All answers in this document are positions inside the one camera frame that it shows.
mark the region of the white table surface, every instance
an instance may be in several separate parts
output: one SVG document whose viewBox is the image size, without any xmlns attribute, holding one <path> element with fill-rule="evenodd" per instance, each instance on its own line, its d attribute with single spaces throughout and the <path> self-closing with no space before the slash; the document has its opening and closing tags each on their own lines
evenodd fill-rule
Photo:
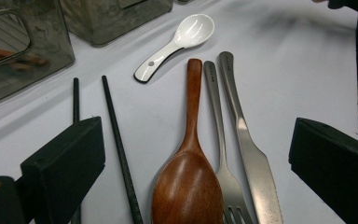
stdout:
<svg viewBox="0 0 358 224">
<path fill-rule="evenodd" d="M 204 45 L 170 58 L 147 84 L 132 74 L 173 37 L 185 17 L 205 13 L 215 32 Z M 343 223 L 290 169 L 296 118 L 315 119 L 358 138 L 355 27 L 357 14 L 310 0 L 196 0 L 103 48 L 70 35 L 76 62 L 0 104 L 0 175 L 17 179 L 20 163 L 72 123 L 73 78 L 80 79 L 80 116 L 101 116 L 106 167 L 83 202 L 83 223 L 132 223 L 105 104 L 108 77 L 132 181 L 145 223 L 159 169 L 179 148 L 186 121 L 186 63 L 217 63 L 234 54 L 241 106 L 257 146 L 268 156 L 282 216 L 288 224 Z M 231 172 L 246 191 L 237 139 L 220 82 Z M 202 80 L 201 147 L 214 169 L 218 145 L 213 112 Z"/>
</svg>

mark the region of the butter knife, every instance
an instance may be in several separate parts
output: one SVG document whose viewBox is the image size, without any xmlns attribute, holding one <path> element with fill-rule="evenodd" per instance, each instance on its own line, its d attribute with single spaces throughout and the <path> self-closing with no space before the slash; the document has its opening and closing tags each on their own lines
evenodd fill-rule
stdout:
<svg viewBox="0 0 358 224">
<path fill-rule="evenodd" d="M 219 54 L 219 61 L 231 119 L 240 143 L 243 167 L 255 205 L 258 223 L 283 223 L 269 161 L 253 142 L 242 114 L 240 99 L 235 86 L 234 56 L 225 51 Z"/>
</svg>

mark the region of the white ceramic spoon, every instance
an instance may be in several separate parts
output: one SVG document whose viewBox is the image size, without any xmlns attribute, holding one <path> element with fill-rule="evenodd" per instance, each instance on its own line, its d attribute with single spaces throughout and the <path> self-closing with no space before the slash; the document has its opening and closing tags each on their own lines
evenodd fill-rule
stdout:
<svg viewBox="0 0 358 224">
<path fill-rule="evenodd" d="M 213 20 L 204 14 L 196 14 L 185 18 L 177 28 L 170 43 L 150 56 L 135 71 L 135 78 L 146 83 L 161 64 L 180 49 L 188 49 L 205 42 L 213 33 Z"/>
</svg>

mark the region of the stainless steel utensil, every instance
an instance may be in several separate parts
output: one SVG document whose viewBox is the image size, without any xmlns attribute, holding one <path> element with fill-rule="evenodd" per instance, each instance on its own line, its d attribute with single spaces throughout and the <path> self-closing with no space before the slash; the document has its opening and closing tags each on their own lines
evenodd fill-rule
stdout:
<svg viewBox="0 0 358 224">
<path fill-rule="evenodd" d="M 214 63 L 205 62 L 204 72 L 206 76 L 206 83 L 208 86 L 209 96 L 212 102 L 214 121 L 216 122 L 216 129 L 220 146 L 220 167 L 216 172 L 219 180 L 220 188 L 223 193 L 223 213 L 227 224 L 233 224 L 231 214 L 234 217 L 235 223 L 241 224 L 241 216 L 246 224 L 253 224 L 249 215 L 246 203 L 243 199 L 241 186 L 237 179 L 228 170 L 226 159 L 226 143 L 225 133 L 222 118 L 222 109 L 220 105 L 219 86 L 217 84 L 216 68 Z"/>
<path fill-rule="evenodd" d="M 253 142 L 245 117 L 242 114 L 234 79 L 234 56 L 225 51 L 220 53 L 219 61 L 231 118 L 240 143 L 243 166 L 252 193 L 258 222 L 261 224 L 283 223 L 269 161 Z"/>
</svg>

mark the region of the metal fork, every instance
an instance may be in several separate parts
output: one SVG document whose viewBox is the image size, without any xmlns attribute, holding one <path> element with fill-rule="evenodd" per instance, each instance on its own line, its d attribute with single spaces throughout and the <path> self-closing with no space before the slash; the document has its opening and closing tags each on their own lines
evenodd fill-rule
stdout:
<svg viewBox="0 0 358 224">
<path fill-rule="evenodd" d="M 220 105 L 219 86 L 217 84 L 217 75 L 214 63 L 209 61 L 205 62 L 204 73 L 206 76 L 209 96 L 212 102 L 214 121 L 216 122 L 216 129 L 220 146 L 220 167 L 216 172 L 216 176 L 219 180 L 220 188 L 223 193 L 224 218 L 227 224 L 240 224 L 242 223 L 241 217 L 243 217 L 243 220 L 246 224 L 253 224 L 243 199 L 240 184 L 228 170 L 227 166 L 222 109 Z"/>
</svg>

